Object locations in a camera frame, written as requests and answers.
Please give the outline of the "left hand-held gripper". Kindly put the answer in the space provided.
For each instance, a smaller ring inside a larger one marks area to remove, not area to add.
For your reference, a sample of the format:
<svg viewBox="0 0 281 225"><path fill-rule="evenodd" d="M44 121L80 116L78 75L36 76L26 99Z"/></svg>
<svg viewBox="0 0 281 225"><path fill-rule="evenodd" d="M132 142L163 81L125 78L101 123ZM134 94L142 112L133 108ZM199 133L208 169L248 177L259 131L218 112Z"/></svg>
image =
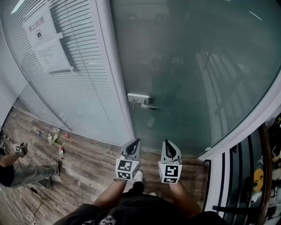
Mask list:
<svg viewBox="0 0 281 225"><path fill-rule="evenodd" d="M133 180L140 169L141 140L139 138L126 143L120 150L120 157L116 159L116 177Z"/></svg>

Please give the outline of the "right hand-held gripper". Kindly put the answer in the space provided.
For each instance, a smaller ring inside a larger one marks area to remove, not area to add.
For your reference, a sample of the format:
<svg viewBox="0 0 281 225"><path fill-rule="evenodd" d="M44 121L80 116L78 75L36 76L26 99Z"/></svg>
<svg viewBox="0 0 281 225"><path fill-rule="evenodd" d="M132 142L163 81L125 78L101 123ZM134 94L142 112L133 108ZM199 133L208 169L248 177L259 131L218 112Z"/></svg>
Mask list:
<svg viewBox="0 0 281 225"><path fill-rule="evenodd" d="M158 162L162 183L177 183L182 171L181 152L168 139L162 143L161 160Z"/></svg>

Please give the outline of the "silver door handle with lock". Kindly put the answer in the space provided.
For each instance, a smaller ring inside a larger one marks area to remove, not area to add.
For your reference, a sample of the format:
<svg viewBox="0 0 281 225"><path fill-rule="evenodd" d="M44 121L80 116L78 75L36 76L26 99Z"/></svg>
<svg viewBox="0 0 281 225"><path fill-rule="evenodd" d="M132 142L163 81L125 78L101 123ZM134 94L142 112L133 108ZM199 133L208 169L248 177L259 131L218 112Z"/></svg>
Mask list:
<svg viewBox="0 0 281 225"><path fill-rule="evenodd" d="M133 105L132 112L135 112L136 104L140 104L140 107L143 109L149 110L158 110L159 106L153 106L154 97L144 94L127 94L128 102L131 102Z"/></svg>

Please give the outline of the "frosted glass door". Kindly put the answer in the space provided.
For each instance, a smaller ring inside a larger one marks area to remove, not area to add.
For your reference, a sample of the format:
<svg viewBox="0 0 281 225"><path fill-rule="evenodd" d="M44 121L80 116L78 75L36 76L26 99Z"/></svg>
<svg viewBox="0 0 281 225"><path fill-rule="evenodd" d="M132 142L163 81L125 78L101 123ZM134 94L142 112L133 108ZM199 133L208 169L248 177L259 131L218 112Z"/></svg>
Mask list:
<svg viewBox="0 0 281 225"><path fill-rule="evenodd" d="M110 0L137 138L199 156L258 105L281 69L281 0Z"/></svg>

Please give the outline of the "person's right forearm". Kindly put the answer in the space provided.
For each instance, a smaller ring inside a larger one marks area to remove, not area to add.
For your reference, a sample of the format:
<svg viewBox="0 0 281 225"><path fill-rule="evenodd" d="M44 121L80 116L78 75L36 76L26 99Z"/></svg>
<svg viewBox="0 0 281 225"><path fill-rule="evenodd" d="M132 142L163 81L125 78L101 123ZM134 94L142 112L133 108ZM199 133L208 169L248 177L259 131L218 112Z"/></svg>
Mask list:
<svg viewBox="0 0 281 225"><path fill-rule="evenodd" d="M191 218L202 212L195 199L181 182L170 183L169 188L173 198L173 204L180 210L182 215Z"/></svg>

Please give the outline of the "person's left forearm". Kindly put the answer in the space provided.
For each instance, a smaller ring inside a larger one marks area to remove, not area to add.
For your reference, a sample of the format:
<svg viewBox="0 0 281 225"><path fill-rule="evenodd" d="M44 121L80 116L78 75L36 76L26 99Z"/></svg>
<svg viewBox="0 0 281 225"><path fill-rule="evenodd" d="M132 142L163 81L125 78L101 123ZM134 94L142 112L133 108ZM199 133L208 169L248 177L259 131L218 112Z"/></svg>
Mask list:
<svg viewBox="0 0 281 225"><path fill-rule="evenodd" d="M93 205L105 210L116 207L121 200L126 184L127 180L119 178L114 180L111 185L98 196Z"/></svg>

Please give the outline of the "person's black trouser leg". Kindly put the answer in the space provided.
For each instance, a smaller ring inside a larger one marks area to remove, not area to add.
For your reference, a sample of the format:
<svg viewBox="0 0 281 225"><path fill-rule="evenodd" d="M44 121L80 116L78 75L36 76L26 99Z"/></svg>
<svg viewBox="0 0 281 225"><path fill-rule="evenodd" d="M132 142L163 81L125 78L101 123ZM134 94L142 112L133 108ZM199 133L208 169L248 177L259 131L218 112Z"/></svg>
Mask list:
<svg viewBox="0 0 281 225"><path fill-rule="evenodd" d="M130 196L138 196L144 193L144 184L141 181L134 182L132 188L128 191Z"/></svg>

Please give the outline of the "person's black shirt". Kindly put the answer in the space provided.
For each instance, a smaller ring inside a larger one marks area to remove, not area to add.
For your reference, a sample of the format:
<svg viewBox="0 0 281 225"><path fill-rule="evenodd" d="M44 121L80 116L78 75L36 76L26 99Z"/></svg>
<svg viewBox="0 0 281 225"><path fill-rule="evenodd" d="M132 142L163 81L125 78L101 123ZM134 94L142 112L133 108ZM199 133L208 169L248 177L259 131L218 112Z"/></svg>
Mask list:
<svg viewBox="0 0 281 225"><path fill-rule="evenodd" d="M109 210L83 204L54 225L227 225L215 212L206 211L188 218L174 204L156 196L121 199Z"/></svg>

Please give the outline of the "glass partition with blinds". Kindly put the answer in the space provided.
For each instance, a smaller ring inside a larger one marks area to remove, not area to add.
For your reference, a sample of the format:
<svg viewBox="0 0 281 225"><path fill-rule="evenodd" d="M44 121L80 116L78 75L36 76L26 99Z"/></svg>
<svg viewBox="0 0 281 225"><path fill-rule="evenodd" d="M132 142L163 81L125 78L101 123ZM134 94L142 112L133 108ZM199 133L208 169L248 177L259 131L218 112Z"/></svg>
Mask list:
<svg viewBox="0 0 281 225"><path fill-rule="evenodd" d="M46 73L28 40L23 23L45 3L72 70ZM0 88L38 119L105 142L111 91L89 0L0 0Z"/></svg>

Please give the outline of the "yellow round object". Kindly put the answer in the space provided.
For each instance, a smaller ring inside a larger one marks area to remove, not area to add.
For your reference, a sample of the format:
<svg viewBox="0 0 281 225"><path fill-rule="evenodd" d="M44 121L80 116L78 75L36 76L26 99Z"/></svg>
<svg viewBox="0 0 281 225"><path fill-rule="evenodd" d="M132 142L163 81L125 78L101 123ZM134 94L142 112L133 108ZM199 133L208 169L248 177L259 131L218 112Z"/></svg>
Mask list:
<svg viewBox="0 0 281 225"><path fill-rule="evenodd" d="M259 192L263 187L263 170L257 169L254 172L253 191Z"/></svg>

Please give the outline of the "white paper sheet with table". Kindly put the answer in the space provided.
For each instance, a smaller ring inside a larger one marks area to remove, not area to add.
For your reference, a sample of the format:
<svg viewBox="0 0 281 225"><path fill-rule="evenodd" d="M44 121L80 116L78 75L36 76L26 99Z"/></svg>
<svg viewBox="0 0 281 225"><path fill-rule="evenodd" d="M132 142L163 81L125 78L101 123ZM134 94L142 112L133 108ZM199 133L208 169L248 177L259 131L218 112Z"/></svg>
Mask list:
<svg viewBox="0 0 281 225"><path fill-rule="evenodd" d="M46 73L72 70L59 39L50 40L34 48L34 52Z"/></svg>

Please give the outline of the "white paper sign with symbol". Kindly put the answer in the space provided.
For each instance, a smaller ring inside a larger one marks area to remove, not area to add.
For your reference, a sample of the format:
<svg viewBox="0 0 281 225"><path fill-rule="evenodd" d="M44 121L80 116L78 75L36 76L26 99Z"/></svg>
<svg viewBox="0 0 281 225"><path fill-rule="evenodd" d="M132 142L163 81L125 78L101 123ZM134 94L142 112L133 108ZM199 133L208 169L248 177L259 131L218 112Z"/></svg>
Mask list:
<svg viewBox="0 0 281 225"><path fill-rule="evenodd" d="M62 39L62 32L57 33L48 3L37 9L24 23L23 27L33 48L51 40Z"/></svg>

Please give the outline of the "white wall panel black stripes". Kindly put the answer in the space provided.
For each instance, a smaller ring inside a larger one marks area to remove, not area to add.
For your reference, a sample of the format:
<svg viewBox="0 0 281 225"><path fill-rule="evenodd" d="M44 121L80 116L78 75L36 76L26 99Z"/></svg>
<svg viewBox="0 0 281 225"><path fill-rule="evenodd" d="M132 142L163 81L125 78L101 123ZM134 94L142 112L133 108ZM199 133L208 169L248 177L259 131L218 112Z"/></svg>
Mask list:
<svg viewBox="0 0 281 225"><path fill-rule="evenodd" d="M264 123L272 158L271 195L264 225L281 225L281 106ZM208 163L203 210L214 211L228 225L257 225L263 190L253 191L254 172L263 170L258 128Z"/></svg>

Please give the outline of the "brown wooden frame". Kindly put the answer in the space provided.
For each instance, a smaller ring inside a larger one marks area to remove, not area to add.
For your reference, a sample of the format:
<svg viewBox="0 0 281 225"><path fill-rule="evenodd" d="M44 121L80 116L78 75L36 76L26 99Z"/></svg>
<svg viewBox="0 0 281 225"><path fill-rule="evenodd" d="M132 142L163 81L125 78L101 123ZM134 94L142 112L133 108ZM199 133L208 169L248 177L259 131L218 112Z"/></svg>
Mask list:
<svg viewBox="0 0 281 225"><path fill-rule="evenodd" d="M260 204L260 215L257 225L264 225L266 220L266 214L269 207L270 195L271 195L271 184L272 184L272 158L270 151L269 135L267 127L263 123L258 128L259 135L262 145L263 153L263 190Z"/></svg>

